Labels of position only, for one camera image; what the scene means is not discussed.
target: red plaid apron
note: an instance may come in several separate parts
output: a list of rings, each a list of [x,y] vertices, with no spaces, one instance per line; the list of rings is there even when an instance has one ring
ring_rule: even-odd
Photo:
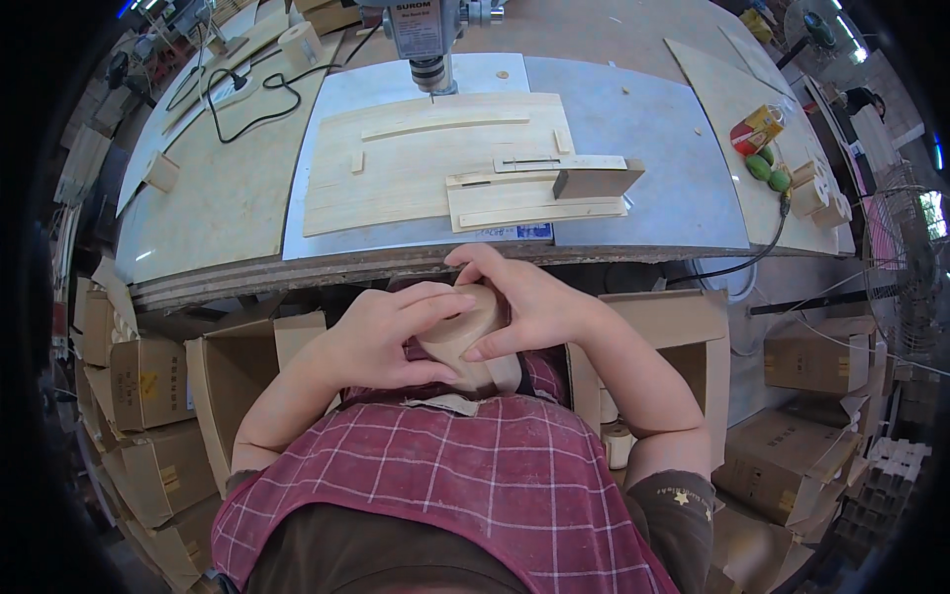
[[[630,521],[598,437],[557,404],[557,375],[537,354],[525,368],[536,396],[488,398],[474,417],[350,389],[228,497],[212,526],[215,568],[243,590],[287,514],[328,503],[458,534],[532,592],[676,592]]]

